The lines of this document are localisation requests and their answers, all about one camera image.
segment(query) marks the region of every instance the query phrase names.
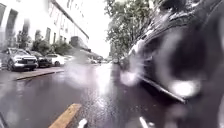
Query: car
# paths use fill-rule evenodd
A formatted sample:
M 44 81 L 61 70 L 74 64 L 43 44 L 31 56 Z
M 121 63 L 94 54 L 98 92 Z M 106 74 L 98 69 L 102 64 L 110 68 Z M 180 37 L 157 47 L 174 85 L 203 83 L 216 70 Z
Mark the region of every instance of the car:
M 46 57 L 44 57 L 41 53 L 37 52 L 37 51 L 27 51 L 30 55 L 33 55 L 37 58 L 37 62 L 38 62 L 38 67 L 51 67 L 52 63 L 51 63 L 51 59 L 47 59 Z
M 58 54 L 48 54 L 45 56 L 48 60 L 51 61 L 51 64 L 60 67 L 65 64 L 65 58 Z
M 30 55 L 23 49 L 7 48 L 2 51 L 2 65 L 6 66 L 9 71 L 17 68 L 34 70 L 38 67 L 37 58 Z
M 184 102 L 200 94 L 201 83 L 211 77 L 222 58 L 222 44 L 215 39 L 221 38 L 216 27 L 224 4 L 202 0 L 191 9 L 177 9 L 169 4 L 172 0 L 167 1 L 160 6 L 159 18 L 153 18 L 157 24 L 149 27 L 150 32 L 146 31 L 129 51 L 121 74 L 138 74 L 132 75 L 132 80 L 148 83 L 148 87 Z
M 75 57 L 71 55 L 64 55 L 63 57 L 65 58 L 65 62 L 73 61 L 75 59 Z

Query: white car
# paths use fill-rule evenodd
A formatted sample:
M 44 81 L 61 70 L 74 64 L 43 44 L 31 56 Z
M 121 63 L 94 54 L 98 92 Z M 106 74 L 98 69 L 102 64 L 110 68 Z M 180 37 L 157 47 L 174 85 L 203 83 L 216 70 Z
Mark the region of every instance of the white car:
M 73 61 L 75 59 L 74 56 L 70 56 L 70 55 L 65 55 L 64 58 L 66 62 Z
M 23 49 L 7 48 L 1 54 L 2 65 L 6 66 L 9 71 L 16 68 L 28 68 L 34 70 L 38 67 L 37 58 L 28 54 Z
M 59 67 L 65 64 L 65 58 L 58 54 L 48 54 L 46 58 L 52 63 L 53 66 Z

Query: parked car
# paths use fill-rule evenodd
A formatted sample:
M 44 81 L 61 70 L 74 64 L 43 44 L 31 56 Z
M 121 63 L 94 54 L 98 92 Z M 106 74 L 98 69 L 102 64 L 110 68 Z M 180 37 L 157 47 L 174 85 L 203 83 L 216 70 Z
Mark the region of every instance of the parked car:
M 10 71 L 16 68 L 34 70 L 38 66 L 37 58 L 23 49 L 7 48 L 2 51 L 1 57 L 2 65 L 7 66 Z
M 38 62 L 38 67 L 51 67 L 52 63 L 51 63 L 51 59 L 47 59 L 46 57 L 44 57 L 41 53 L 37 52 L 37 51 L 27 51 L 30 55 L 33 55 L 37 58 L 37 62 Z
M 72 61 L 75 59 L 74 56 L 70 56 L 70 55 L 65 55 L 64 58 L 65 58 L 65 62 Z
M 56 67 L 59 67 L 65 64 L 65 58 L 58 54 L 48 54 L 46 55 L 46 58 L 50 60 L 51 64 Z

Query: dark car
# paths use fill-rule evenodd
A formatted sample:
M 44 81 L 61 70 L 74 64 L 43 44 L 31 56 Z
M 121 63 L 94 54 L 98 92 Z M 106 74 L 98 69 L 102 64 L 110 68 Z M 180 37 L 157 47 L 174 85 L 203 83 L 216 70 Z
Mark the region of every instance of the dark car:
M 138 74 L 132 75 L 137 83 L 144 81 L 184 102 L 199 94 L 203 81 L 211 78 L 222 59 L 224 4 L 201 0 L 188 7 L 169 2 L 161 4 L 150 30 L 122 63 L 121 73 Z
M 51 67 L 51 60 L 48 60 L 41 53 L 36 51 L 27 51 L 27 52 L 37 58 L 38 67 L 46 67 L 46 68 Z

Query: bush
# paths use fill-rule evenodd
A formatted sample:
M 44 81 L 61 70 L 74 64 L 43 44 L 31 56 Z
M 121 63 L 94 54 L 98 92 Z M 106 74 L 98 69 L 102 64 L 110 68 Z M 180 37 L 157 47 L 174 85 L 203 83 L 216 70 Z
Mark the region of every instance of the bush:
M 71 54 L 71 50 L 73 49 L 72 45 L 63 41 L 57 41 L 52 46 L 54 48 L 55 53 L 60 55 Z
M 33 42 L 32 51 L 40 52 L 42 55 L 54 53 L 54 48 L 45 40 L 36 40 Z

